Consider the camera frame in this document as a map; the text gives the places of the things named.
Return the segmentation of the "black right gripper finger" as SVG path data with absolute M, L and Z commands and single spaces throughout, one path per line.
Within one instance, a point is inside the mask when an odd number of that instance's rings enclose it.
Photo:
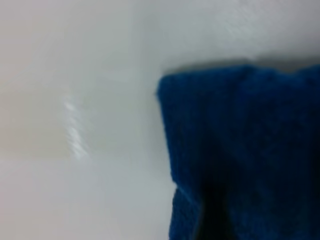
M 194 238 L 196 240 L 235 240 L 228 210 L 227 189 L 207 181 L 201 189 L 201 206 Z

